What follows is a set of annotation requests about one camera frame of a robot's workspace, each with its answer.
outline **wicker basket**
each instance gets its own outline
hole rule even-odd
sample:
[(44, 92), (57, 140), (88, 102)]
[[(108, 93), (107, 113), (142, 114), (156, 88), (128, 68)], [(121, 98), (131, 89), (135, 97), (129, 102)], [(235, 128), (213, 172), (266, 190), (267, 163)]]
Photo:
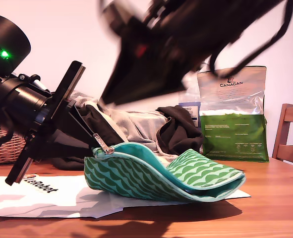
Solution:
[[(6, 131), (0, 130), (0, 137), (5, 136)], [(15, 162), (25, 145), (25, 140), (13, 136), (13, 138), (0, 147), (0, 164)]]

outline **table surface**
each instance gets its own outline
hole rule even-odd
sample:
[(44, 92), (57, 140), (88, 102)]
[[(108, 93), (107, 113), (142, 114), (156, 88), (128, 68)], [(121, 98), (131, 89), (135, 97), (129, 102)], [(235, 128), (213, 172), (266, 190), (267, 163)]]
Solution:
[[(250, 198), (214, 203), (131, 207), (95, 218), (4, 218), (0, 238), (293, 238), (293, 166), (220, 161), (246, 174), (240, 188)], [(0, 166), (6, 176), (11, 166)], [(29, 174), (81, 175), (46, 163), (33, 164)]]

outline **wooden chair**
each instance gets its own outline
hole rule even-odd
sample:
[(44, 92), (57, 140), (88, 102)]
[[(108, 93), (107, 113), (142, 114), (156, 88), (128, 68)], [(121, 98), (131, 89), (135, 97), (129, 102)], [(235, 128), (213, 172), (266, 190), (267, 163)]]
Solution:
[(293, 162), (293, 145), (286, 145), (291, 122), (293, 105), (283, 104), (272, 155), (274, 159)]

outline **green label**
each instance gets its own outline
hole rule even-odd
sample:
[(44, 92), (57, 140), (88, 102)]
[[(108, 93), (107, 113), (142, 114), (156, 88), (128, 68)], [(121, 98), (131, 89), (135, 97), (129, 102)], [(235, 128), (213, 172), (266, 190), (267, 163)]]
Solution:
[(264, 115), (200, 116), (203, 154), (213, 160), (268, 162)]

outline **green patterned pouch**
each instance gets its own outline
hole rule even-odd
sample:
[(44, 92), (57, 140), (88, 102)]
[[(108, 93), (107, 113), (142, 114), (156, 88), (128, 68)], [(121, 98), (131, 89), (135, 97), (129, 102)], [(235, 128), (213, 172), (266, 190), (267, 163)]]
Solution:
[(142, 144), (125, 142), (109, 148), (94, 148), (94, 157), (85, 158), (85, 178), (92, 189), (157, 201), (215, 202), (245, 182), (242, 171), (192, 149), (165, 168)]

